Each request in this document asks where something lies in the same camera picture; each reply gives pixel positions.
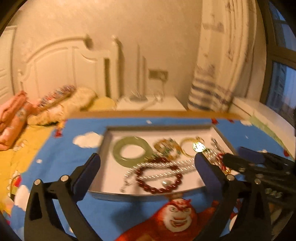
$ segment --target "wall outlet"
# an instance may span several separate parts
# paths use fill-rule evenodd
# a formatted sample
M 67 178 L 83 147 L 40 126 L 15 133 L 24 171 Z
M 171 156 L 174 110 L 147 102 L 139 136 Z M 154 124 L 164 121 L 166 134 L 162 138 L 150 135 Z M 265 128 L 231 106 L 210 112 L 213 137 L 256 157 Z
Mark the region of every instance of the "wall outlet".
M 168 72 L 161 69 L 150 69 L 149 79 L 161 80 L 163 82 L 168 81 Z

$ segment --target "nightstand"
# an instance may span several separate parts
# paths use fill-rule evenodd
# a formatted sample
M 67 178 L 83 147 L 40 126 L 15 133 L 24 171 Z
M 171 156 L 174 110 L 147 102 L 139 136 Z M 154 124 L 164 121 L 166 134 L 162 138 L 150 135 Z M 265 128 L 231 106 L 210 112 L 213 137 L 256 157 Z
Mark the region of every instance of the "nightstand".
M 146 102 L 132 102 L 129 97 L 121 98 L 118 103 L 116 110 L 141 110 L 148 103 L 153 103 L 155 98 L 153 96 L 147 96 L 148 101 Z M 186 111 L 184 106 L 174 96 L 165 96 L 162 102 L 156 102 L 150 105 L 145 110 L 170 110 L 170 111 Z

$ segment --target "jewelry tray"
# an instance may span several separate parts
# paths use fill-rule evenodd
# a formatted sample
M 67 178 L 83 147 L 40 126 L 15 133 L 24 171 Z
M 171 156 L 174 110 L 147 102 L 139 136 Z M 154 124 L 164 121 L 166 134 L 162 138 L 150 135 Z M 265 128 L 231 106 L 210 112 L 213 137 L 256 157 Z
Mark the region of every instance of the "jewelry tray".
M 145 192 L 137 185 L 135 176 L 129 179 L 129 182 L 133 182 L 132 185 L 126 187 L 125 193 L 121 193 L 120 189 L 123 186 L 124 175 L 129 168 L 121 166 L 113 157 L 114 144 L 126 137 L 136 136 L 146 140 L 149 145 L 154 149 L 154 144 L 160 139 L 172 138 L 177 143 L 180 143 L 184 138 L 201 137 L 204 140 L 206 148 L 214 148 L 211 138 L 215 138 L 218 144 L 224 149 L 226 153 L 236 155 L 235 149 L 228 142 L 228 140 L 220 133 L 220 131 L 214 125 L 195 125 L 195 126 L 112 126 L 107 127 L 104 133 L 104 138 L 97 153 L 101 157 L 101 167 L 95 176 L 89 192 L 96 199 L 110 200 L 110 201 L 155 201 L 166 199 L 165 196 L 169 194 L 182 194 L 182 196 L 192 195 L 198 192 L 200 188 L 204 187 L 204 183 L 197 171 L 193 171 L 184 174 L 182 184 L 178 189 L 172 193 L 166 194 L 154 194 Z M 196 154 L 192 148 L 192 143 L 186 143 L 183 146 L 186 152 L 190 155 Z M 121 154 L 126 158 L 136 158 L 141 156 L 144 150 L 141 147 L 130 145 L 123 148 Z M 189 160 L 187 156 L 181 155 L 177 161 Z M 169 169 L 148 169 L 144 172 L 144 175 L 153 175 L 168 172 Z M 175 177 L 168 178 L 174 182 Z M 161 188 L 162 180 L 149 181 L 150 186 Z

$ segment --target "cartoon bedsheet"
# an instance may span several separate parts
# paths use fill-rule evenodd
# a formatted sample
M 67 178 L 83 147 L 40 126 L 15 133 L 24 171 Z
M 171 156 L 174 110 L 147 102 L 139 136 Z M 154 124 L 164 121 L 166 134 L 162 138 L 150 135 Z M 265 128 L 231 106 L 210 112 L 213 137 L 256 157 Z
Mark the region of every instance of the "cartoon bedsheet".
M 127 125 L 198 125 L 214 123 L 225 138 L 237 149 L 244 146 L 253 150 L 267 150 L 284 156 L 284 149 L 271 137 L 250 123 L 211 119 L 180 118 L 127 118 L 127 119 L 69 119 L 65 128 L 51 134 L 32 164 L 12 184 L 15 197 L 11 215 L 7 216 L 13 230 L 24 238 L 24 217 L 30 189 L 34 180 L 43 182 L 58 180 L 83 165 L 102 141 L 106 126 Z M 54 204 L 65 231 L 70 229 L 58 201 Z M 94 199 L 89 193 L 78 206 L 87 221 L 104 241 L 125 240 L 192 240 L 215 210 L 215 202 L 209 203 L 200 191 L 186 199 L 155 202 L 112 202 Z M 229 220 L 223 234 L 229 232 Z
M 20 174 L 27 171 L 33 158 L 48 139 L 53 126 L 27 126 L 12 149 L 0 151 L 0 211 L 11 214 Z

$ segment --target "yellow blanket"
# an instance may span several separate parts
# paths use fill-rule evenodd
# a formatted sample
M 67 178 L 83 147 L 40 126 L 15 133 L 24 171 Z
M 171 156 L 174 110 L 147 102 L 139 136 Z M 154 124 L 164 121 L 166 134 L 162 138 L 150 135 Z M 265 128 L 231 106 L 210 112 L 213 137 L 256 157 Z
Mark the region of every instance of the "yellow blanket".
M 15 177 L 25 172 L 54 126 L 27 126 L 13 149 L 0 151 L 0 211 L 10 215 Z

